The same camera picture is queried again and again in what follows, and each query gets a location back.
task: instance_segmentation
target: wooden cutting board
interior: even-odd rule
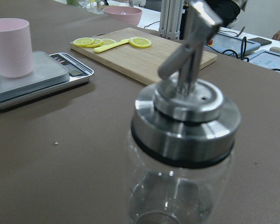
[[[133,28],[114,31],[100,35],[98,38],[110,38],[119,42],[122,39],[128,39],[133,36],[151,40],[152,46],[142,49],[136,48],[131,44],[125,44],[99,54],[94,53],[93,48],[77,47],[72,42],[70,43],[70,48],[146,85],[159,82],[161,79],[158,75],[159,66],[181,44]],[[216,59],[216,54],[203,52],[200,69],[213,63]]]

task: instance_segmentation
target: metal bottle cap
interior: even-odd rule
[[[230,154],[240,113],[217,87],[197,79],[203,47],[221,20],[203,0],[189,1],[189,10],[186,42],[159,68],[163,80],[140,92],[131,130],[153,158],[176,167],[204,168]]]

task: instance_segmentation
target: bowl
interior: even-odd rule
[[[104,8],[104,14],[115,20],[137,26],[142,16],[142,10],[135,7],[109,6]]]

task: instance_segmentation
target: lemon slice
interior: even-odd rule
[[[143,37],[131,37],[129,43],[137,48],[148,48],[151,46],[151,41]]]
[[[102,45],[102,43],[103,43],[102,39],[94,39],[94,42],[92,44],[85,45],[84,47],[86,47],[86,48],[96,48],[96,47]]]
[[[116,43],[116,42],[117,42],[117,41],[112,40],[112,39],[102,39],[102,40],[103,40],[102,46],[103,46],[103,45],[109,45],[109,44],[112,44],[112,43]]]
[[[86,45],[92,44],[94,39],[91,37],[82,37],[73,41],[73,44],[78,47],[84,47]]]

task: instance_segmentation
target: brown table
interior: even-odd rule
[[[69,42],[129,25],[53,0],[0,1],[0,17],[28,20],[33,50],[67,52],[95,70],[87,85],[0,112],[0,224],[121,224],[124,141],[144,85]],[[219,55],[200,76],[242,113],[212,223],[280,224],[280,74]]]

